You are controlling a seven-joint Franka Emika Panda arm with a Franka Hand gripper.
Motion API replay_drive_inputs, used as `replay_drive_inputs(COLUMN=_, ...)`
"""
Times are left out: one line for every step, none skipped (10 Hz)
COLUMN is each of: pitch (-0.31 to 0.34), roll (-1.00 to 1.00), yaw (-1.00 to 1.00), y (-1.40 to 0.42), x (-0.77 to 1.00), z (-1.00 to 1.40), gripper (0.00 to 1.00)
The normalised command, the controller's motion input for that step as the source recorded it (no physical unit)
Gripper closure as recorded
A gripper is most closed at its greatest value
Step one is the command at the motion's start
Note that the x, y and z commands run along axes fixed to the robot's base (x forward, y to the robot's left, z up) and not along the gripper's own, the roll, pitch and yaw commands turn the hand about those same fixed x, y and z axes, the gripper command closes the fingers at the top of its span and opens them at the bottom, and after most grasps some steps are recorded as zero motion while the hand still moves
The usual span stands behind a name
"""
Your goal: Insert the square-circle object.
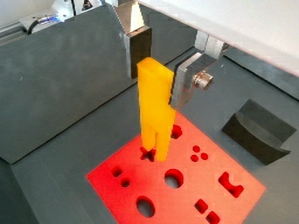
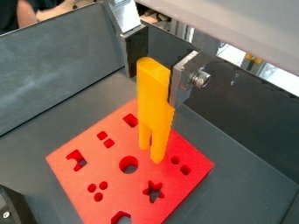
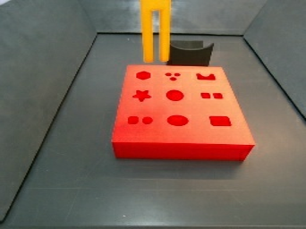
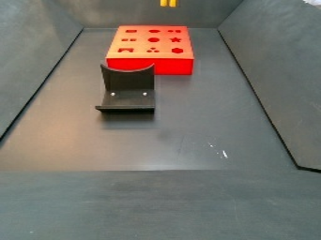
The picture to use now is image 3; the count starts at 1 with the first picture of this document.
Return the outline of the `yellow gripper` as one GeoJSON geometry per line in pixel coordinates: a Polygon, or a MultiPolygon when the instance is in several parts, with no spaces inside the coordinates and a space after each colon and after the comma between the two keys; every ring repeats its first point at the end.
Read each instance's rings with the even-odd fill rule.
{"type": "Polygon", "coordinates": [[[152,11],[161,11],[161,61],[168,62],[170,56],[170,29],[172,29],[172,0],[141,0],[142,5],[142,48],[144,61],[154,61],[154,26],[152,11]]]}

